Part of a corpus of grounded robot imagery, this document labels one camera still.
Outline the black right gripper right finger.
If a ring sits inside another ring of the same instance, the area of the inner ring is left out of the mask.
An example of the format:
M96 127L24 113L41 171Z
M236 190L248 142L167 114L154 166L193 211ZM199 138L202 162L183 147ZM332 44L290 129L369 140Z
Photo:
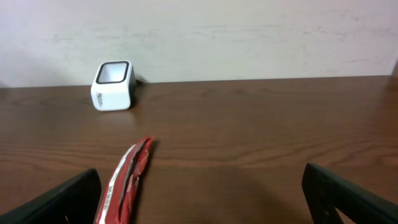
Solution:
M397 205L346 179L308 163L302 189L316 224L342 223L342 212L355 223L397 224Z

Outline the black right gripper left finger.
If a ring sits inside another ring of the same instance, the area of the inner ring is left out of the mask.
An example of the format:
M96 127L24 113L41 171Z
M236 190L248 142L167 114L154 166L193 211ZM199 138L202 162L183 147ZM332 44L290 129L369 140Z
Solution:
M96 169L88 169L1 215L1 224L93 223L101 197Z

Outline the red snack bar wrapper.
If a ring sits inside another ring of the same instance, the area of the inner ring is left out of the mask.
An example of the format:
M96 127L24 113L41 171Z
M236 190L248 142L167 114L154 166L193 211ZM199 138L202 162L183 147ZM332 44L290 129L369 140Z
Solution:
M147 167L153 143L154 138L143 138L122 156L108 181L94 224L130 222L140 178Z

